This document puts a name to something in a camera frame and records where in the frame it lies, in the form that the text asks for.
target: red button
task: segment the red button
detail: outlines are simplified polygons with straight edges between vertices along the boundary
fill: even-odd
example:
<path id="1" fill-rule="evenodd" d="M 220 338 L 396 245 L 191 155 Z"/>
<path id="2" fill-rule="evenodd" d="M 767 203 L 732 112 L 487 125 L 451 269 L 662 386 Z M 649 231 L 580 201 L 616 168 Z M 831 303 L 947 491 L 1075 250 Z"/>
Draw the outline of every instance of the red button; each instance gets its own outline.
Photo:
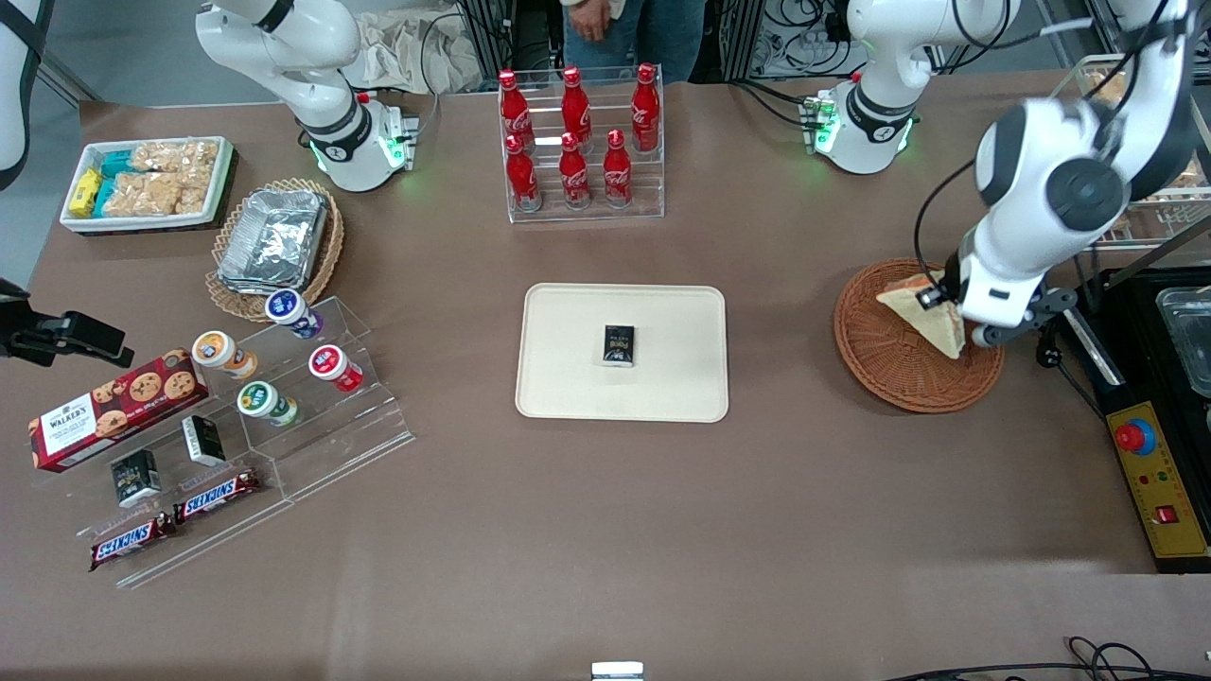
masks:
<path id="1" fill-rule="evenodd" d="M 1124 423 L 1115 428 L 1114 441 L 1129 452 L 1138 452 L 1147 445 L 1143 429 L 1133 423 Z"/>
<path id="2" fill-rule="evenodd" d="M 1177 509 L 1173 507 L 1157 507 L 1157 522 L 1169 525 L 1177 522 Z"/>

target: black package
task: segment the black package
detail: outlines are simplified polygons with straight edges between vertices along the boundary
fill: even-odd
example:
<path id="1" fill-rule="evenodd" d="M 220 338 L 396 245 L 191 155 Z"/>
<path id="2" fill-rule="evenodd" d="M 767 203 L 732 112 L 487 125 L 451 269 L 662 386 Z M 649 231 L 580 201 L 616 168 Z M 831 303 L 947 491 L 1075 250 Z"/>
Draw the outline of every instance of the black package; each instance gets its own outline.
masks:
<path id="1" fill-rule="evenodd" d="M 635 327 L 607 326 L 602 361 L 610 366 L 635 366 Z"/>
<path id="2" fill-rule="evenodd" d="M 160 474 L 155 469 L 155 457 L 149 450 L 139 450 L 133 454 L 109 464 L 114 474 L 114 488 L 117 490 L 117 505 L 128 509 L 139 499 L 160 493 Z"/>
<path id="3" fill-rule="evenodd" d="M 226 460 L 223 456 L 223 441 L 219 440 L 219 427 L 213 420 L 200 416 L 186 416 L 180 422 L 185 431 L 185 446 L 189 458 L 202 465 L 219 465 Z"/>

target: blue package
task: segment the blue package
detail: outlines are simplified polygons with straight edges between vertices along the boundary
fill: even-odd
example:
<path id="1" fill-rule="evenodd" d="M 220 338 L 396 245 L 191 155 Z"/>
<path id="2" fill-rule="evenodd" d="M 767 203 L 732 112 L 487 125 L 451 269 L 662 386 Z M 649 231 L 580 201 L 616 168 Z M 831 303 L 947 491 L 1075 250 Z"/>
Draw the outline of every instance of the blue package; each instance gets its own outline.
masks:
<path id="1" fill-rule="evenodd" d="M 131 172 L 134 168 L 131 167 L 131 155 L 133 151 L 130 149 L 125 151 L 110 151 L 101 160 L 101 174 L 103 177 L 117 177 L 120 172 Z"/>
<path id="2" fill-rule="evenodd" d="M 103 218 L 105 217 L 105 201 L 114 195 L 114 189 L 117 185 L 113 179 L 107 179 L 101 183 L 101 190 L 97 191 L 97 204 L 92 207 L 92 217 Z"/>

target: yogurt container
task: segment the yogurt container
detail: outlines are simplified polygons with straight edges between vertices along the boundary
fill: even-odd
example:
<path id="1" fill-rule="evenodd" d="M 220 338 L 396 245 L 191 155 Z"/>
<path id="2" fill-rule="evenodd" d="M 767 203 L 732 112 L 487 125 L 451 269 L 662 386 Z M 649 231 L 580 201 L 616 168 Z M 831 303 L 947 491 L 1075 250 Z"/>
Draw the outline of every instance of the yogurt container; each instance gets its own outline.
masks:
<path id="1" fill-rule="evenodd" d="M 311 376 L 327 380 L 342 393 L 352 393 L 362 384 L 362 367 L 349 360 L 349 355 L 337 345 L 320 345 L 308 361 Z"/>
<path id="2" fill-rule="evenodd" d="M 265 298 L 265 316 L 303 339 L 312 338 L 323 328 L 323 317 L 312 311 L 303 294 L 293 288 L 282 288 Z"/>
<path id="3" fill-rule="evenodd" d="M 231 338 L 222 331 L 207 331 L 194 340 L 194 361 L 206 368 L 226 372 L 236 380 L 243 380 L 257 372 L 257 355 L 240 349 Z"/>
<path id="4" fill-rule="evenodd" d="M 240 413 L 263 418 L 277 428 L 294 423 L 299 416 L 298 404 L 291 397 L 280 395 L 277 388 L 264 380 L 253 380 L 245 385 L 235 404 Z"/>

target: brown tabletop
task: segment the brown tabletop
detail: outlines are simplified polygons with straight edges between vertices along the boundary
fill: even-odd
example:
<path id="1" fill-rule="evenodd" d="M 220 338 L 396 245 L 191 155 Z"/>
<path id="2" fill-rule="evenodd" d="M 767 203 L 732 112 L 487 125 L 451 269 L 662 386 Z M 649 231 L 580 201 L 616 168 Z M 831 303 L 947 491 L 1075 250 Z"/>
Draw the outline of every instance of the brown tabletop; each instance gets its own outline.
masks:
<path id="1" fill-rule="evenodd" d="M 338 194 L 329 292 L 373 328 L 418 441 L 137 591 L 29 485 L 25 422 L 111 378 L 99 361 L 0 364 L 0 670 L 74 679 L 879 679 L 1063 659 L 1119 639 L 1206 673 L 1211 577 L 1152 573 L 1104 427 L 1033 342 L 966 412 L 868 395 L 831 314 L 861 267 L 911 253 L 920 201 L 1014 101 L 1058 73 L 939 78 L 895 165 L 846 176 L 724 86 L 667 91 L 667 217 L 511 228 L 492 96 L 452 97 L 418 170 Z M 821 84 L 802 86 L 814 91 Z M 423 109 L 423 101 L 413 102 Z M 223 135 L 235 195 L 320 179 L 283 107 L 85 108 L 85 138 Z M 934 258 L 982 213 L 935 204 Z M 46 216 L 30 216 L 42 221 Z M 213 233 L 56 228 L 35 308 L 128 332 L 137 356 L 226 316 Z M 522 298 L 540 281 L 702 284 L 727 297 L 719 423 L 530 420 L 513 407 Z"/>

